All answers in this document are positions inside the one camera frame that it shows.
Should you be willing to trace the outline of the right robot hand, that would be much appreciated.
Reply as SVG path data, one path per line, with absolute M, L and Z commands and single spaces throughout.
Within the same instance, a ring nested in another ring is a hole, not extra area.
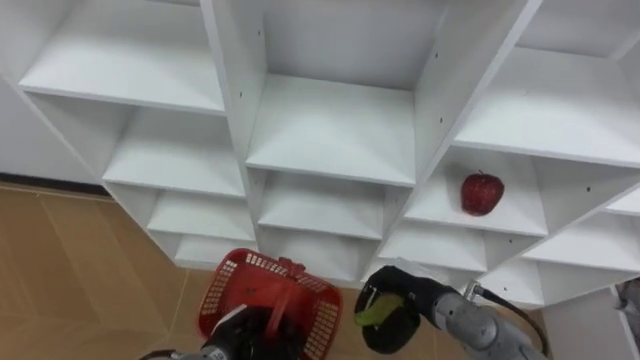
M 414 276 L 385 265 L 365 282 L 354 306 L 354 321 L 367 347 L 391 355 L 407 345 L 425 318 L 435 324 L 435 307 L 457 290 L 431 277 Z

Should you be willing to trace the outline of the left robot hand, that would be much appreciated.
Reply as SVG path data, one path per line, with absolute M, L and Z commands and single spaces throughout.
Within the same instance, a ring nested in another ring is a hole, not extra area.
M 283 316 L 274 337 L 266 336 L 273 309 L 241 305 L 214 327 L 203 347 L 215 347 L 213 359 L 298 360 L 305 339 L 301 328 Z

